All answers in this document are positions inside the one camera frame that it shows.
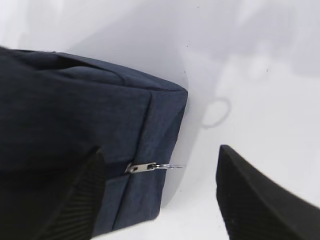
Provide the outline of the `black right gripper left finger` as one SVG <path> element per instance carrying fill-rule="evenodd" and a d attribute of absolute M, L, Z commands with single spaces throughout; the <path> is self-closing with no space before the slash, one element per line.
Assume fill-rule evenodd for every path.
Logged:
<path fill-rule="evenodd" d="M 93 148 L 71 179 L 66 197 L 39 234 L 41 240 L 90 240 L 105 192 L 102 150 Z"/>

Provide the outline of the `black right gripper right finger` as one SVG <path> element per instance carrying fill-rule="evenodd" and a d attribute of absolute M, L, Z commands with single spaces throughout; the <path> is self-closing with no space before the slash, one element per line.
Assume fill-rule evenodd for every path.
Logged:
<path fill-rule="evenodd" d="M 216 199 L 231 240 L 318 240 L 320 210 L 221 145 Z"/>

